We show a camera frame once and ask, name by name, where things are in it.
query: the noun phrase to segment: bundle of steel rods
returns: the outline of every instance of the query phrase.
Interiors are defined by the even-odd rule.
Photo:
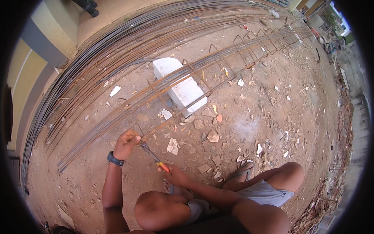
[[[253,58],[253,55],[254,55],[253,50],[256,46],[261,49],[263,47],[266,48],[266,53],[264,53],[264,55],[261,56],[261,58],[266,57],[269,55],[269,53],[274,53],[288,46],[289,44],[296,42],[298,38],[295,36],[295,32],[297,32],[297,34],[301,38],[309,37],[312,34],[309,29],[296,29],[295,28],[293,30],[290,30],[289,28],[283,28],[282,30],[278,30],[269,35],[264,34],[264,36],[259,36],[259,37],[255,36],[255,38],[253,39],[250,39],[247,41],[243,40],[237,44],[226,47],[220,51],[212,52],[209,55],[199,60],[196,60],[195,62],[192,62],[188,66],[183,66],[182,68],[156,81],[152,85],[146,87],[145,89],[143,89],[142,91],[134,95],[132,98],[127,100],[120,107],[116,108],[109,115],[107,115],[102,121],[100,121],[95,127],[93,127],[93,129],[89,131],[89,133],[87,133],[77,143],[77,145],[74,146],[70,150],[70,152],[68,152],[68,154],[58,163],[59,171],[63,172],[66,169],[66,167],[70,165],[72,161],[75,158],[77,158],[88,146],[90,146],[97,138],[99,138],[105,132],[107,132],[111,127],[115,126],[118,122],[122,121],[128,114],[130,114],[131,112],[134,112],[135,110],[140,108],[142,105],[156,98],[160,93],[165,92],[166,90],[170,89],[176,84],[179,84],[183,80],[187,79],[188,78],[188,76],[186,76],[187,74],[191,74],[191,75],[197,74],[197,72],[209,66],[212,66],[218,61],[224,60],[225,58],[230,57],[233,54],[243,52],[246,50],[249,52],[249,55]],[[274,40],[280,46],[277,47],[276,45],[274,45]],[[258,58],[255,55],[255,58],[253,58],[253,61],[249,62],[249,64],[246,65],[244,69],[253,66],[255,62],[257,62],[261,58]],[[214,88],[209,88],[209,90],[217,89],[221,85],[222,84],[217,85]]]
[[[75,103],[78,103],[77,100],[81,99],[81,97],[83,97],[83,99],[89,97],[90,94],[87,92],[87,90],[89,90],[93,85],[95,85],[100,79],[105,78],[106,76],[111,74],[119,66],[126,64],[126,62],[124,61],[127,61],[127,63],[131,63],[138,59],[142,59],[151,52],[150,50],[148,50],[148,54],[144,53],[144,50],[148,49],[148,46],[144,46],[142,48],[142,51],[138,51],[137,53],[130,56],[131,59],[124,60],[125,58],[129,57],[129,54],[126,51],[126,46],[132,45],[132,49],[134,49],[139,48],[142,45],[142,43],[137,43],[136,41],[134,41],[134,38],[132,38],[131,35],[133,35],[136,32],[142,32],[143,34],[152,33],[153,28],[157,25],[168,26],[169,24],[166,21],[181,21],[182,18],[178,16],[195,17],[197,15],[205,15],[206,9],[209,9],[211,11],[210,14],[214,14],[238,9],[271,9],[271,7],[259,3],[251,3],[246,0],[186,0],[177,3],[167,4],[144,12],[122,23],[111,32],[108,32],[107,34],[100,37],[91,46],[80,52],[65,67],[65,69],[53,82],[53,84],[47,90],[41,102],[39,103],[34,114],[34,117],[32,119],[29,132],[27,134],[25,148],[23,152],[21,165],[22,184],[24,186],[27,185],[28,163],[32,147],[36,141],[39,132],[41,131],[47,118],[51,116],[51,114],[61,105],[61,103],[58,102],[59,98],[67,94],[67,92],[71,90],[71,87],[73,87],[73,85],[80,80],[80,77],[97,73],[97,70],[95,70],[95,68],[97,68],[97,66],[100,64],[105,64],[107,62],[106,58],[109,54],[115,54],[117,53],[117,51],[119,52],[118,58],[121,60],[121,62],[113,62],[113,64],[111,65],[111,69],[105,69],[105,72],[100,72],[98,75],[94,76],[94,79],[89,79],[89,83],[87,83],[85,87],[82,88],[82,90],[78,91],[74,95],[74,98],[71,98],[69,100],[70,107],[68,108],[68,114],[70,116],[76,111],[76,107],[79,106],[78,104],[75,105]],[[277,12],[284,13],[286,12],[286,10],[277,9]],[[153,49],[157,49],[156,45],[158,42],[157,40],[155,40],[154,37],[145,38],[140,36],[139,38],[141,38],[142,40],[144,39],[146,41],[149,41],[150,43],[153,42]]]

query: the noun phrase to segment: hand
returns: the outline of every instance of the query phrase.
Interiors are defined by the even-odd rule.
[[[157,171],[161,172],[169,183],[177,187],[188,187],[191,179],[184,173],[184,171],[179,169],[176,165],[169,165],[167,163],[165,163],[165,165],[170,169],[169,173],[161,167],[157,168]]]
[[[141,137],[139,134],[132,130],[127,129],[122,133],[117,140],[116,146],[114,147],[113,157],[118,160],[125,160],[130,156],[131,149],[140,141]]]

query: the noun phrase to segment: leg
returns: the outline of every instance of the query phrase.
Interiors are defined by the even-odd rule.
[[[253,164],[250,163],[248,164],[248,167],[243,168],[242,170],[246,170],[252,166]],[[304,180],[304,170],[300,164],[296,162],[288,162],[279,168],[264,171],[248,181],[244,181],[245,174],[237,176],[229,180],[222,188],[237,192],[254,185],[261,179],[266,181],[275,189],[296,192]]]
[[[135,219],[141,228],[149,231],[180,226],[190,217],[191,211],[186,203],[191,199],[192,195],[186,189],[178,187],[174,187],[174,194],[145,192],[135,204]]]

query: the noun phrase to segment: yellow wall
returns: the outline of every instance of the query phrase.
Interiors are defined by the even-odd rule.
[[[12,88],[13,129],[8,149],[15,150],[18,126],[31,89],[47,65],[37,53],[19,39],[9,66],[7,83]]]
[[[72,59],[77,53],[78,22],[74,22],[65,8],[60,6],[60,11],[58,11],[58,5],[53,5],[50,1],[48,5],[53,9],[53,14],[46,3],[41,1],[31,15],[31,19],[57,49],[67,58]]]

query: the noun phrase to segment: orange plier handle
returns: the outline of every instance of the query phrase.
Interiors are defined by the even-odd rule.
[[[170,172],[170,169],[163,162],[157,162],[156,164],[157,166],[162,167],[162,169],[164,169],[167,173]]]

